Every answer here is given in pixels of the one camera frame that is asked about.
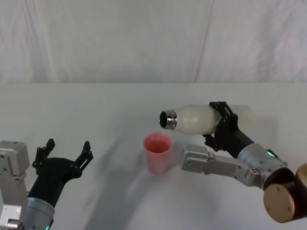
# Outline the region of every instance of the copper disc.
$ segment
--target copper disc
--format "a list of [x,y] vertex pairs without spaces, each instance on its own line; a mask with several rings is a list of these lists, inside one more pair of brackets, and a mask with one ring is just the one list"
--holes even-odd
[[270,217],[280,223],[291,221],[295,205],[290,192],[280,184],[271,184],[264,191],[263,203]]

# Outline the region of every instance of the bottle opening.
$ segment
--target bottle opening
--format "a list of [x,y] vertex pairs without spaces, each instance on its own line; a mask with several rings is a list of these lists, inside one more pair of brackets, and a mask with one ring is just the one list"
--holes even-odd
[[160,126],[164,129],[175,129],[177,125],[177,114],[174,110],[165,110],[160,114]]
[[166,125],[167,125],[167,116],[166,116],[166,112],[162,112],[160,114],[160,126],[162,128],[166,128]]

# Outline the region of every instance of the cup rim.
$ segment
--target cup rim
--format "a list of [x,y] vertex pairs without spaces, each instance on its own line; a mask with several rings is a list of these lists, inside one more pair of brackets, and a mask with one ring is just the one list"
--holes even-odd
[[144,138],[144,140],[143,140],[143,147],[144,147],[144,149],[145,149],[146,151],[151,152],[151,151],[149,151],[149,150],[146,148],[146,146],[145,146],[145,141],[147,140],[147,138],[148,138],[149,136],[154,135],[154,134],[162,134],[163,136],[165,136],[167,139],[170,140],[170,146],[169,146],[169,148],[168,148],[166,151],[164,151],[164,152],[152,152],[152,153],[154,153],[154,154],[163,154],[163,153],[166,153],[166,152],[170,151],[170,149],[172,149],[172,147],[173,147],[173,140],[172,140],[172,138],[171,138],[168,134],[165,134],[165,133],[163,133],[163,132],[153,132],[153,133],[148,134],[148,135]]

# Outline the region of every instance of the white bottle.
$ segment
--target white bottle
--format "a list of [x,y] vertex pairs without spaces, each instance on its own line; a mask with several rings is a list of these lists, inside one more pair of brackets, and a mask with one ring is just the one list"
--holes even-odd
[[[238,126],[242,132],[254,129],[255,116],[247,105],[230,105],[238,115]],[[186,134],[212,134],[221,120],[220,114],[209,105],[186,105],[177,110],[166,110],[160,114],[160,126]]]

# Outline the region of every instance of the metal bracket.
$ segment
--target metal bracket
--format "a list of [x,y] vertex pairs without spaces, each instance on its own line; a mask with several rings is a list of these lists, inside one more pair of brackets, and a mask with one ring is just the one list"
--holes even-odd
[[261,187],[261,171],[249,168],[238,159],[217,156],[206,147],[186,145],[182,151],[181,169],[185,171],[233,177],[246,186]]
[[25,215],[28,197],[24,178],[28,167],[28,152],[24,143],[0,142],[0,188],[4,203],[0,229],[18,229],[19,220]]

